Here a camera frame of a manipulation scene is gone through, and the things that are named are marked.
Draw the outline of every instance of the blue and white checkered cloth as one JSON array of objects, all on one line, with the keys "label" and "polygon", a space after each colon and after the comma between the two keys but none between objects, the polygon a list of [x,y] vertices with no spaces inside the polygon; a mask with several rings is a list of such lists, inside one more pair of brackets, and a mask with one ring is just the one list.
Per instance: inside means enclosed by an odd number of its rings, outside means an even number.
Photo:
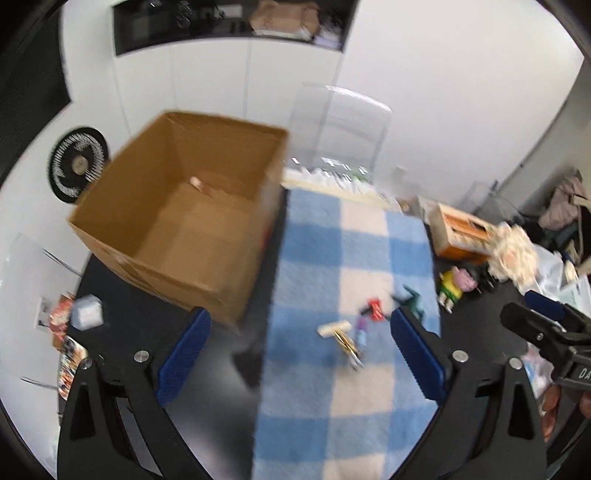
[{"label": "blue and white checkered cloth", "polygon": [[390,478],[437,406],[426,400],[389,331],[369,325],[364,369],[352,370],[318,325],[355,326],[371,297],[384,312],[403,285],[421,294],[439,333],[424,225],[336,197],[293,190],[275,281],[255,433],[254,480]]}]

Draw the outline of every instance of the silver bolt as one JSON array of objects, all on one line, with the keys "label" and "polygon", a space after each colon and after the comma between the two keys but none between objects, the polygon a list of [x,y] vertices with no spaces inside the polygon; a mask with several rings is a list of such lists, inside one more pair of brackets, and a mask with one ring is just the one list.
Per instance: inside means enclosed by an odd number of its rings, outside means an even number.
[{"label": "silver bolt", "polygon": [[523,362],[519,360],[516,356],[509,359],[509,365],[511,366],[511,368],[515,370],[521,370],[523,368]]},{"label": "silver bolt", "polygon": [[88,370],[92,366],[92,358],[90,358],[89,356],[83,358],[82,360],[80,360],[80,364],[78,364],[78,366],[82,370]]},{"label": "silver bolt", "polygon": [[150,354],[146,350],[138,350],[134,355],[134,360],[139,364],[143,364],[148,358]]},{"label": "silver bolt", "polygon": [[468,361],[468,354],[464,350],[454,350],[452,353],[452,358],[456,362],[460,362],[461,364],[465,364]]}]

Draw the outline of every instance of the clear plastic chair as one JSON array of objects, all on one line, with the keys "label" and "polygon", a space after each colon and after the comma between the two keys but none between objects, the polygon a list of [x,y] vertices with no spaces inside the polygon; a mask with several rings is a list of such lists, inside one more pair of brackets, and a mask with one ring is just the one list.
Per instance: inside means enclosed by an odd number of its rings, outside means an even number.
[{"label": "clear plastic chair", "polygon": [[304,83],[292,111],[287,165],[372,181],[391,108],[352,90]]}]

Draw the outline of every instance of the black fan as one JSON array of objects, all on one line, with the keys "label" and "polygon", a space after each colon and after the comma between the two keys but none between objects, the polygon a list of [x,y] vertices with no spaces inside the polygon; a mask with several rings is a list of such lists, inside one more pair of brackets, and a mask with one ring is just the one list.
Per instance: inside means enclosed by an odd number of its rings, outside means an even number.
[{"label": "black fan", "polygon": [[62,202],[74,203],[89,183],[100,177],[109,161],[105,137],[81,127],[66,134],[49,158],[49,185]]}]

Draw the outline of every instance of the green object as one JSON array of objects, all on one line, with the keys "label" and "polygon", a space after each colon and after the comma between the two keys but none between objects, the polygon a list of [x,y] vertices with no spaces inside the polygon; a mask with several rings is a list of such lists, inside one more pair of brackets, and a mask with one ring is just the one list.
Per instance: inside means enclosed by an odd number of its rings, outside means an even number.
[{"label": "green object", "polygon": [[413,290],[407,285],[403,285],[404,289],[410,294],[409,297],[405,299],[398,298],[395,295],[392,295],[392,298],[400,307],[408,308],[413,315],[418,319],[419,322],[423,322],[423,315],[425,314],[424,310],[418,308],[418,303],[421,301],[421,295],[419,292]]}]

